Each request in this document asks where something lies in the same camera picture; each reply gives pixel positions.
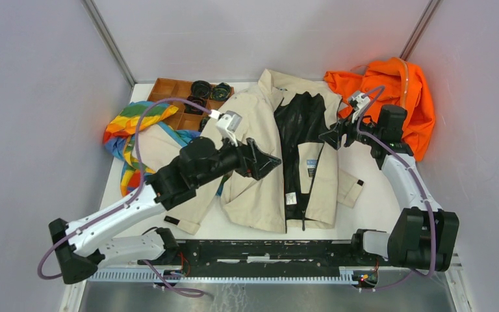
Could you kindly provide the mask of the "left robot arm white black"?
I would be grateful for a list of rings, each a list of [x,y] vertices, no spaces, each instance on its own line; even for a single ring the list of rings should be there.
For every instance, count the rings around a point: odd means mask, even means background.
[[[124,261],[156,260],[173,263],[179,254],[170,231],[158,228],[138,237],[116,238],[129,227],[160,215],[196,196],[198,188],[236,172],[259,181],[281,164],[261,151],[254,139],[233,145],[229,139],[216,149],[198,137],[180,149],[170,164],[115,204],[76,221],[58,218],[49,232],[62,281],[71,285],[93,276],[100,268]]]

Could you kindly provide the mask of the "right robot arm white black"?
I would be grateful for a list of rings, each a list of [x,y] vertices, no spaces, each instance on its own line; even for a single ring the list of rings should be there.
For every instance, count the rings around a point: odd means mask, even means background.
[[[376,122],[363,123],[353,111],[319,138],[334,149],[353,142],[370,146],[371,157],[390,183],[401,213],[391,232],[359,229],[352,237],[350,259],[368,264],[375,255],[391,266],[420,270],[423,275],[449,269],[459,230],[459,218],[445,211],[425,186],[410,146],[402,140],[407,111],[384,105]]]

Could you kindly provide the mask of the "beige zip jacket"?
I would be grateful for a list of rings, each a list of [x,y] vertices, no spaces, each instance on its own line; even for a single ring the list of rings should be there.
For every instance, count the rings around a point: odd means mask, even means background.
[[[230,224],[274,233],[333,228],[338,204],[353,206],[364,187],[320,139],[341,102],[324,84],[264,70],[220,107],[240,116],[237,146],[222,141],[215,120],[188,142],[164,123],[142,130],[138,153],[149,169],[175,167],[182,182],[199,182],[194,197],[167,211],[164,222],[195,235],[219,197]]]

